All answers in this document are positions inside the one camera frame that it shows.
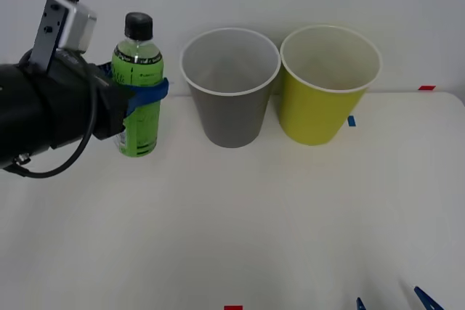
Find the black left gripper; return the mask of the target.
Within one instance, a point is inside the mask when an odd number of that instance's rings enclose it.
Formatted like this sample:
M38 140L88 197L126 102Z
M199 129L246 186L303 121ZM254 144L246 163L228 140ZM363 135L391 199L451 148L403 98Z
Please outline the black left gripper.
M124 118L138 107L160 102L169 92L163 78L154 86L122 86L113 82L111 62L94 65L78 54L56 52L50 66L45 98L51 113L50 147L73 143L85 134L91 116L89 82L97 91L96 121L92 135L99 140L124 130Z

